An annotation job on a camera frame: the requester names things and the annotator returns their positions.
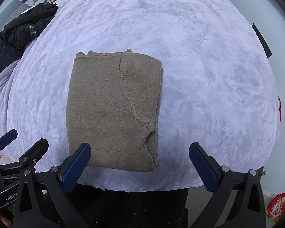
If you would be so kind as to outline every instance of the screw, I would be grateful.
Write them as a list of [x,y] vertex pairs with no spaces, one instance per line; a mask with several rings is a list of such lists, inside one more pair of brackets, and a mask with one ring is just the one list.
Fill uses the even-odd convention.
[[230,168],[229,168],[228,166],[223,165],[223,166],[222,166],[222,170],[223,170],[224,172],[228,172],[228,171],[230,171]]
[[249,173],[253,176],[255,176],[257,174],[257,172],[255,170],[250,170]]
[[59,169],[58,166],[53,166],[53,167],[51,168],[51,172],[57,172],[58,169]]
[[23,172],[23,175],[27,176],[29,173],[30,173],[29,170],[25,170],[25,171]]

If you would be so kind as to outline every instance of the black jacket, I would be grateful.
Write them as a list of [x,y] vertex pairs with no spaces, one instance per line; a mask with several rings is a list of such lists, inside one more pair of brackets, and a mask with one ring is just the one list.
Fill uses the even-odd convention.
[[[5,25],[4,30],[0,32],[0,40],[4,40],[23,54],[26,44],[42,33],[53,19],[57,9],[56,4],[37,4]],[[33,33],[29,30],[30,25],[34,25]]]
[[0,72],[22,57],[26,44],[42,33],[57,9],[56,4],[39,3],[4,26],[0,32]]

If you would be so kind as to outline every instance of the white cloth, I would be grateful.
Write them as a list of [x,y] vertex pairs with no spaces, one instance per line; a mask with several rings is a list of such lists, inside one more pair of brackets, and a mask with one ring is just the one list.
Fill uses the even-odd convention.
[[228,0],[58,0],[42,34],[0,80],[0,135],[18,139],[13,161],[40,138],[47,171],[68,154],[66,105],[77,52],[130,48],[162,62],[157,169],[86,167],[80,183],[121,191],[173,190],[202,184],[188,149],[198,142],[220,165],[258,169],[279,134],[277,88],[255,32]]

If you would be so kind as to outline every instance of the red package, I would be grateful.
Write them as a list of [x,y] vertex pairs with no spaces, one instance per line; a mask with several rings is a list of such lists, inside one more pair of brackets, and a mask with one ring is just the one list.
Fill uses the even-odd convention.
[[285,193],[277,195],[267,207],[267,217],[278,222],[285,212]]

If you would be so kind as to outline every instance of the black bracket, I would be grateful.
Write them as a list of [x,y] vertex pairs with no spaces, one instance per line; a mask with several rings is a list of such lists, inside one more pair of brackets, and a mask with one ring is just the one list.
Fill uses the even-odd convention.
[[265,228],[266,212],[259,177],[255,170],[233,172],[220,166],[198,143],[189,148],[190,159],[206,189],[213,196],[190,228],[214,228],[232,190],[238,190],[233,207],[220,228]]
[[[17,137],[15,130],[0,138],[0,150]],[[42,190],[47,190],[65,227],[89,226],[74,208],[66,194],[74,189],[91,157],[91,147],[82,143],[76,152],[48,172],[36,173],[35,164],[47,152],[47,140],[40,139],[19,162],[0,166],[0,209],[15,204],[14,228],[60,227],[48,210]]]

